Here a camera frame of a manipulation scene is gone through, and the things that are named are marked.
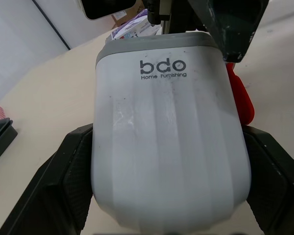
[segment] gray lid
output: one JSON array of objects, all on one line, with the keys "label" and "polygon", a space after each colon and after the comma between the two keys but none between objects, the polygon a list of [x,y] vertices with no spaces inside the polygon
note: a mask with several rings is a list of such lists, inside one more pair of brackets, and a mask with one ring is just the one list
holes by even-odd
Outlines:
[{"label": "gray lid", "polygon": [[102,58],[117,53],[195,46],[218,48],[212,37],[204,32],[175,33],[139,38],[117,39],[110,41],[103,47],[97,56],[96,65]]}]

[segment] white plastic container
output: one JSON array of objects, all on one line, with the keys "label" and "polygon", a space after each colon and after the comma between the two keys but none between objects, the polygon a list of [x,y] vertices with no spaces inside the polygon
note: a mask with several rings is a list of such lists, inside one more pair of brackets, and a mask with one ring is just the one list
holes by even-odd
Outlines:
[{"label": "white plastic container", "polygon": [[124,227],[189,233],[231,216],[250,165],[222,54],[206,33],[112,41],[97,58],[92,187]]}]

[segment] table surface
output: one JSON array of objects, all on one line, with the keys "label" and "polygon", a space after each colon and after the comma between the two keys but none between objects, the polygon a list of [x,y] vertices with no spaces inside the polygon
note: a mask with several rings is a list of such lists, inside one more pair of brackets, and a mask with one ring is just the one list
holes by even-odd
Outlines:
[{"label": "table surface", "polygon": [[[107,36],[34,68],[0,102],[19,133],[0,157],[0,227],[65,135],[93,122],[95,61]],[[235,71],[255,107],[251,126],[271,133],[294,158],[294,17],[259,28]],[[92,199],[82,235],[120,232],[132,231],[121,228]],[[206,233],[232,232],[262,233],[247,203]]]}]

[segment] cardboard box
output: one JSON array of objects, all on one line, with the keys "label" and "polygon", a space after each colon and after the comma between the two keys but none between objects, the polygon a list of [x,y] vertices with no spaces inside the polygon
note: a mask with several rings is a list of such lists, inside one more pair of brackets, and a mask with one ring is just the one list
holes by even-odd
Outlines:
[{"label": "cardboard box", "polygon": [[151,25],[148,22],[147,9],[145,9],[133,19],[115,29],[106,39],[106,43],[116,39],[155,35],[160,28],[160,25]]},{"label": "cardboard box", "polygon": [[118,13],[113,14],[112,18],[116,23],[116,26],[119,27],[122,24],[128,22],[129,20],[133,19],[138,13],[140,13],[144,9],[145,7],[142,0],[136,0],[134,6],[125,11],[120,11]]}]

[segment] bdo logo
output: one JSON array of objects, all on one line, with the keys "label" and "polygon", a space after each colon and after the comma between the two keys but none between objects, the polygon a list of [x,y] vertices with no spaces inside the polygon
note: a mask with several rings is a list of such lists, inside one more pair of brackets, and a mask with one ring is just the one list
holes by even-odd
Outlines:
[{"label": "bdo logo", "polygon": [[[156,68],[159,72],[171,72],[171,64],[170,64],[170,59],[167,58],[167,61],[162,61],[162,62],[159,62],[157,65],[156,65]],[[184,61],[182,60],[176,60],[172,63],[172,68],[175,70],[175,71],[178,71],[178,72],[181,72],[183,70],[185,70],[186,68],[186,64]],[[154,71],[154,65],[152,63],[144,63],[142,60],[141,60],[141,74],[149,74],[151,72]]]}]

